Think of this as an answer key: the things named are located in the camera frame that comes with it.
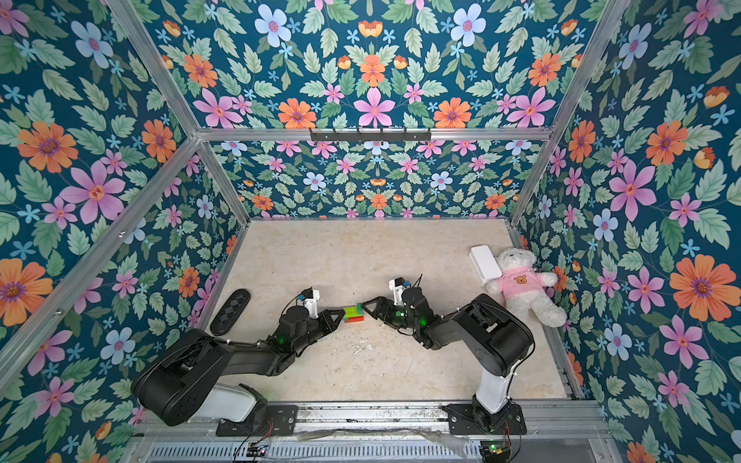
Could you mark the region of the lime green lego brick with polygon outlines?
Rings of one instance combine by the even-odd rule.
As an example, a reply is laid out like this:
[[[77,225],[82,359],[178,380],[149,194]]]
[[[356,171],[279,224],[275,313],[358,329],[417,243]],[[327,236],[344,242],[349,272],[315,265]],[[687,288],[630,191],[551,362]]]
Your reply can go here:
[[[343,308],[344,319],[364,318],[364,310],[361,304]]]

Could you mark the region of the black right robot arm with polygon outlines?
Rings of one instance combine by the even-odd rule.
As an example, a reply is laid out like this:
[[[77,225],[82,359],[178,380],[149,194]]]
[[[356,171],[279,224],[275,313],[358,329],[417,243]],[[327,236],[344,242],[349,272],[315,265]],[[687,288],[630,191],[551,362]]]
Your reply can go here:
[[[380,296],[361,307],[425,349],[465,343],[482,367],[482,379],[473,397],[474,417],[492,424],[511,404],[509,388],[516,369],[536,348],[531,329],[485,293],[445,316],[438,316],[430,308],[418,287],[404,289],[395,300]]]

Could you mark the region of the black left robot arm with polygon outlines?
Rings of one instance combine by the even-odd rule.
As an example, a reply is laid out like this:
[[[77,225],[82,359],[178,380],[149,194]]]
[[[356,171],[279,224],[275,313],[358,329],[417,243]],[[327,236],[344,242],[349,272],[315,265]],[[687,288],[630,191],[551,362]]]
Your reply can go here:
[[[193,329],[150,363],[131,391],[141,405],[168,426],[194,418],[221,377],[255,374],[278,376],[304,351],[334,333],[343,309],[327,309],[313,318],[302,306],[281,315],[276,331],[257,343],[232,343]]]

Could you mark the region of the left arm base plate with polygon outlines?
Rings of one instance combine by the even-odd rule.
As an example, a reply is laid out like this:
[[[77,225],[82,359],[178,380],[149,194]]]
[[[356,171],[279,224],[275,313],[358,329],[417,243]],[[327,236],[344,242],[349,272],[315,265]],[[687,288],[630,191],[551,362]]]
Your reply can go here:
[[[222,420],[216,428],[217,437],[262,437],[293,435],[297,423],[295,405],[264,405],[253,410],[242,422]]]

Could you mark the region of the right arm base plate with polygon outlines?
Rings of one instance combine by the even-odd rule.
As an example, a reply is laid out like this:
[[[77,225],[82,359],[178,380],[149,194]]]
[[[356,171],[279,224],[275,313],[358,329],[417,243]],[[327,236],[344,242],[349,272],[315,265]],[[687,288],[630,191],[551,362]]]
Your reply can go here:
[[[510,401],[502,410],[489,413],[472,404],[449,404],[442,407],[448,416],[453,435],[525,435],[528,430],[519,404]]]

